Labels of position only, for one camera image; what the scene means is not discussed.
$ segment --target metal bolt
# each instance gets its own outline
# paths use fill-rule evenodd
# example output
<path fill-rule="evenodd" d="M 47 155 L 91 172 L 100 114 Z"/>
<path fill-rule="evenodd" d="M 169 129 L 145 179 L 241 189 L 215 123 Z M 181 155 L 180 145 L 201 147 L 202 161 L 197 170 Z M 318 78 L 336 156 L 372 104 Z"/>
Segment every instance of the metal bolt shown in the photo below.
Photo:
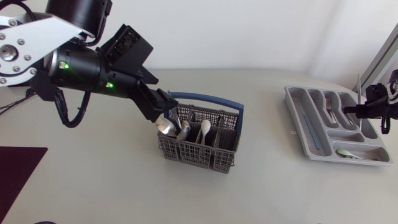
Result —
<path fill-rule="evenodd" d="M 19 44 L 19 45 L 24 45 L 24 44 L 25 44 L 24 39 L 18 39 L 18 44 Z"/>
<path fill-rule="evenodd" d="M 15 19 L 10 19 L 8 20 L 8 24 L 10 24 L 10 26 L 15 26 L 17 25 L 17 21 Z"/>
<path fill-rule="evenodd" d="M 37 69 L 36 68 L 32 68 L 29 72 L 32 75 L 36 75 L 37 74 Z"/>

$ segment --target gray plastic basket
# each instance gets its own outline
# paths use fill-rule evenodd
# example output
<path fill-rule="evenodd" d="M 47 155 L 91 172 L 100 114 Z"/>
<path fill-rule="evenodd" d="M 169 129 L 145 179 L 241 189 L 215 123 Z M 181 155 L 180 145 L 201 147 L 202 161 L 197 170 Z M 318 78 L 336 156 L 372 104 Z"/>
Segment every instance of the gray plastic basket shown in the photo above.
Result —
<path fill-rule="evenodd" d="M 243 123 L 244 106 L 226 99 L 200 95 L 194 93 L 170 93 L 174 98 L 185 98 L 216 103 L 239 110 L 239 113 L 230 113 L 224 110 L 213 110 L 194 105 L 178 104 L 177 113 L 180 121 L 187 120 L 191 131 L 184 141 L 158 132 L 159 149 L 163 150 L 164 157 L 173 161 L 202 168 L 212 167 L 213 170 L 228 173 L 234 166 L 234 154 L 238 149 Z M 175 119 L 169 113 L 164 114 L 173 123 Z M 205 145 L 200 144 L 200 125 L 203 120 L 209 120 L 211 128 L 206 135 Z"/>

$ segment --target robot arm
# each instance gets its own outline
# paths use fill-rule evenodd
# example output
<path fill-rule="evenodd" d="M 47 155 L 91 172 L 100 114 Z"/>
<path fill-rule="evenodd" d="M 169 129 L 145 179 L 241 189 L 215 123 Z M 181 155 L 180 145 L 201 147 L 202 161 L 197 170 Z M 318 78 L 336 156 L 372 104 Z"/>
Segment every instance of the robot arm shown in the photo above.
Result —
<path fill-rule="evenodd" d="M 0 9 L 21 3 L 4 0 Z M 111 0 L 49 0 L 45 14 L 0 16 L 0 87 L 29 81 L 41 99 L 55 101 L 65 125 L 67 107 L 58 87 L 85 91 L 81 118 L 70 128 L 82 119 L 90 93 L 130 98 L 152 122 L 175 107 L 168 94 L 147 86 L 158 82 L 142 66 L 153 48 L 133 28 L 122 25 L 103 46 L 88 48 L 99 42 L 111 6 Z"/>
<path fill-rule="evenodd" d="M 370 85 L 366 88 L 363 105 L 345 107 L 344 113 L 355 113 L 357 118 L 381 118 L 381 131 L 388 134 L 390 119 L 398 119 L 398 70 L 394 70 L 389 84 Z"/>

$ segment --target metal spoon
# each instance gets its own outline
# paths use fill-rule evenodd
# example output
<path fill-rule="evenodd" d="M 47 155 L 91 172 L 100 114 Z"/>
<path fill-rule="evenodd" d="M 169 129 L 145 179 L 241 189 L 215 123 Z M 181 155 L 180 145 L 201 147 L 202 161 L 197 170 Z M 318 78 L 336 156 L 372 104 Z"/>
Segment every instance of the metal spoon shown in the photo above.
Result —
<path fill-rule="evenodd" d="M 174 107 L 174 108 L 172 108 L 172 109 L 169 110 L 169 111 L 172 113 L 173 118 L 174 118 L 174 120 L 177 122 L 178 127 L 180 128 L 180 130 L 182 130 L 183 128 L 181 127 L 180 118 L 178 117 L 178 114 L 177 114 L 177 107 Z"/>
<path fill-rule="evenodd" d="M 155 124 L 156 124 L 157 129 L 161 133 L 166 134 L 170 137 L 177 137 L 177 135 L 175 134 L 175 126 L 171 121 L 169 121 L 165 118 L 159 117 L 159 118 L 157 118 Z"/>
<path fill-rule="evenodd" d="M 205 144 L 206 135 L 210 131 L 210 126 L 211 126 L 211 124 L 210 124 L 209 120 L 203 120 L 201 122 L 200 130 L 201 130 L 202 137 L 201 137 L 201 143 L 200 144 Z"/>
<path fill-rule="evenodd" d="M 185 140 L 189 132 L 191 131 L 191 126 L 189 125 L 188 121 L 182 121 L 182 130 L 179 132 L 177 135 L 177 141 L 183 141 Z"/>
<path fill-rule="evenodd" d="M 350 153 L 349 151 L 345 150 L 345 149 L 337 149 L 336 152 L 342 156 L 346 156 L 346 157 L 353 157 L 355 159 L 367 159 L 367 160 L 375 160 L 377 161 L 377 159 L 371 159 L 371 158 L 362 158 L 359 156 L 355 156 L 354 154 Z"/>

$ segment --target table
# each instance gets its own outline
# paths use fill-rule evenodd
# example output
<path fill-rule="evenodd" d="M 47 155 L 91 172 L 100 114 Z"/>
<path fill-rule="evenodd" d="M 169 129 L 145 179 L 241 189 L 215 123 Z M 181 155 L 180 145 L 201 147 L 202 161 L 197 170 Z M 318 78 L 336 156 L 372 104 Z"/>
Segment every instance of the table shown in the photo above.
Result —
<path fill-rule="evenodd" d="M 398 165 L 310 161 L 291 133 L 286 85 L 347 89 L 278 70 L 152 73 L 160 80 L 152 88 L 245 105 L 236 166 L 229 174 L 164 159 L 155 125 L 131 100 L 92 95 L 81 124 L 69 129 L 53 103 L 35 96 L 0 116 L 2 146 L 49 149 L 5 224 L 398 222 Z M 24 91 L 0 88 L 0 105 L 22 98 Z M 65 91 L 70 117 L 82 96 Z M 373 125 L 380 133 L 379 122 Z M 382 136 L 395 162 L 397 130 L 394 120 L 391 133 Z"/>

